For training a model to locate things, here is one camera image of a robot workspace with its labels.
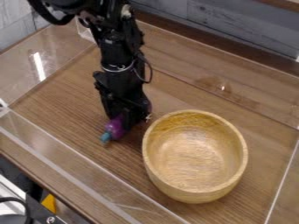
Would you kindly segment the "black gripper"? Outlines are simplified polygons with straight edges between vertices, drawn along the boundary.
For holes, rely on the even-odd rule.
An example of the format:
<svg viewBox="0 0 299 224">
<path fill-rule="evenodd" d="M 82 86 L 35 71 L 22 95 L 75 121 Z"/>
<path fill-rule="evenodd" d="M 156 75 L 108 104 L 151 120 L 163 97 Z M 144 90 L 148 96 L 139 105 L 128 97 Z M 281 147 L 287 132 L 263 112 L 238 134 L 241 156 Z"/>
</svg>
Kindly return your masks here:
<svg viewBox="0 0 299 224">
<path fill-rule="evenodd" d="M 143 85 L 146 66 L 134 66 L 124 72 L 94 73 L 95 88 L 100 94 L 103 108 L 110 119 L 123 115 L 123 126 L 131 130 L 151 114 L 150 100 Z"/>
</svg>

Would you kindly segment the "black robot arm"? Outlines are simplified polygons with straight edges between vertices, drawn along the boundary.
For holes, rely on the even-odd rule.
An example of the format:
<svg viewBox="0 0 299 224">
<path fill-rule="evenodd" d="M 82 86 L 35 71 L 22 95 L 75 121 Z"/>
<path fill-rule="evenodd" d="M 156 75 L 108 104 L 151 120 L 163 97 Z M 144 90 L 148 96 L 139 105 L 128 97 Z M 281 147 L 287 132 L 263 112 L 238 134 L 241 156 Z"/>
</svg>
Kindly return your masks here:
<svg viewBox="0 0 299 224">
<path fill-rule="evenodd" d="M 27 1 L 52 25 L 78 19 L 90 30 L 100 50 L 102 69 L 94 79 L 103 107 L 108 118 L 118 119 L 123 129 L 132 129 L 151 114 L 143 85 L 152 81 L 154 73 L 130 0 Z"/>
</svg>

